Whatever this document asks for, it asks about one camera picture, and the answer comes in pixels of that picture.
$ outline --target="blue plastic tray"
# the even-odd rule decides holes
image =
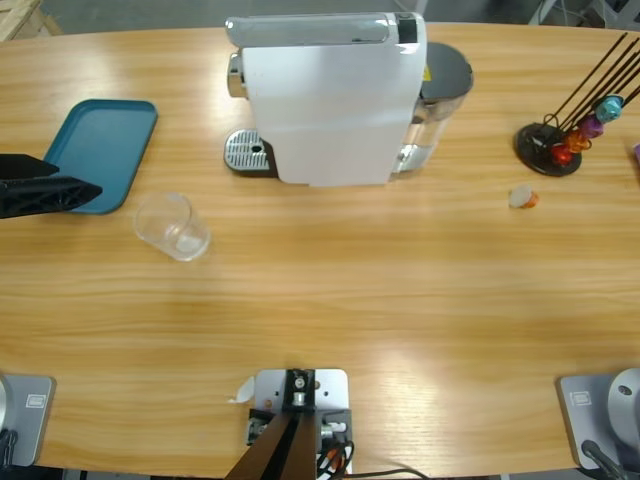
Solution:
[[[153,104],[137,100],[85,100],[71,109],[44,161],[57,175],[102,187],[74,212],[109,213],[124,203],[157,118]]]

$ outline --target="wood grain surface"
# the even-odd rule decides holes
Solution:
[[[146,99],[159,120],[122,208],[0,222],[0,370],[56,378],[40,463],[223,476],[245,450],[265,368],[348,372],[357,471],[456,476],[571,467],[554,381],[640,363],[640,102],[566,178],[515,157],[619,32],[430,25],[475,87],[429,165],[385,186],[234,176],[251,127],[226,89],[220,29],[0,45],[0,151],[42,158],[87,98]],[[508,192],[529,183],[532,210]],[[138,240],[150,192],[186,194],[205,257]]]

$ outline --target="transparent cup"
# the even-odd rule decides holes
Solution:
[[[211,241],[211,233],[189,200],[174,192],[147,197],[133,228],[139,238],[181,262],[198,258]]]

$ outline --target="blue capsule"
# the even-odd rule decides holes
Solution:
[[[602,123],[617,120],[622,115],[623,103],[620,95],[607,95],[595,105],[596,118]]]

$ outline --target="coffee machine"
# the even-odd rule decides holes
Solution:
[[[250,101],[256,123],[225,145],[240,175],[384,184],[425,164],[473,83],[416,13],[234,17],[226,30],[238,47],[229,94]]]

